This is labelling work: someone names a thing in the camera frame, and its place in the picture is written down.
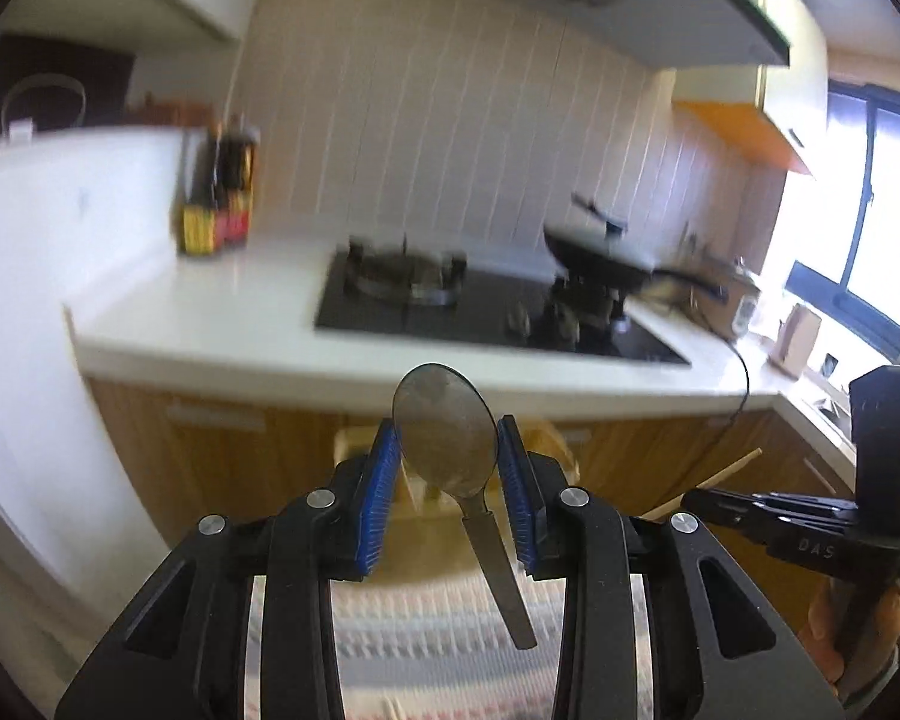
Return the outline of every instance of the black cable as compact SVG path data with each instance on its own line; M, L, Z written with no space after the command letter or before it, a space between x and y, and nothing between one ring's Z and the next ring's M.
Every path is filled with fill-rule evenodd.
M713 333L716 336L717 333L716 333L716 331L714 331L710 322L707 321L707 318L697 308L696 300L693 301L692 308L695 309L696 315L698 316L699 319L701 319L703 324L706 326L706 329L709 330L711 333ZM689 479L691 474L693 474L694 469L696 469L697 466L699 466L704 460L706 460L707 455L709 455L710 452L712 452L714 450L714 448L727 436L727 433L730 432L730 428L732 428L736 424L737 419L740 418L741 413L744 412L744 408L746 408L746 401L749 400L749 388L751 387L751 384L749 384L749 369L746 367L746 361L744 360L744 356L740 353L740 350L733 344L733 341L727 341L726 338L722 338L719 336L718 336L718 338L720 338L720 340L723 341L727 345L727 348L730 348L730 351L733 352L737 356L737 360L740 361L740 365L742 365L744 368L744 377L746 378L746 389L744 390L743 399L741 399L740 405L737 406L737 410L735 410L735 412L732 413L732 415L730 417L730 422L728 422L725 425L724 429L722 429L722 431L720 431L720 433L717 433L717 435L715 435L713 437L713 439L708 443L708 445L703 447L703 450L701 450L700 454L697 455L697 457L696 457L696 459L694 459L693 463L691 463L691 464L689 464L689 466L687 466L687 470L684 471L684 473L679 477L679 479L677 479L677 482L674 482L674 485L672 485L672 487L670 488L668 493L665 496L663 496L663 498L662 498L663 501L669 501L669 500L673 499L674 497L676 497L677 495L680 495L680 493L683 493L685 491L682 488L686 484L687 479Z

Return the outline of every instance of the window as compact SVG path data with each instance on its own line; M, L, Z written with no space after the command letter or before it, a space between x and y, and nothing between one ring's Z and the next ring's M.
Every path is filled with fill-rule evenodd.
M888 357L900 353L900 94L831 84L817 181L786 288Z

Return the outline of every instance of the pan handle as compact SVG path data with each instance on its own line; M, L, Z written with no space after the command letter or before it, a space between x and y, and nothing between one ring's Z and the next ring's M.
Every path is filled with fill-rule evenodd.
M607 212L602 210L592 199L584 197L582 194L573 192L570 196L570 202L578 208L585 210L589 215L598 218L607 225L607 237L618 238L626 232L626 222L612 218Z
M676 279L677 281L682 281L684 284L690 284L701 292L706 293L714 300L717 300L717 302L727 304L727 288L714 284L712 281L707 281L700 276L687 274L684 271L672 271L672 269L669 268L658 268L653 272L653 278L658 278L659 276Z

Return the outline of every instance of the black glass cooktop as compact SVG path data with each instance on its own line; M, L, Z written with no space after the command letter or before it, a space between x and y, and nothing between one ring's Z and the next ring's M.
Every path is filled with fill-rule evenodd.
M346 283L346 252L327 274L316 327L432 341L480 343L483 346L540 349L566 354L615 357L643 362L689 365L666 343L627 317L610 329L578 327L578 338L560 333L521 333L514 313L533 320L544 314L551 285L469 268L453 305L400 305L363 295Z

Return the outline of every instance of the gas stove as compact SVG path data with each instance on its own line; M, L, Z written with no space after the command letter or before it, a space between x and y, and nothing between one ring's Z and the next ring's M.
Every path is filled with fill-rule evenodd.
M353 241L327 274L316 327L483 346L688 365L623 310L617 295L580 280L553 282L439 256Z

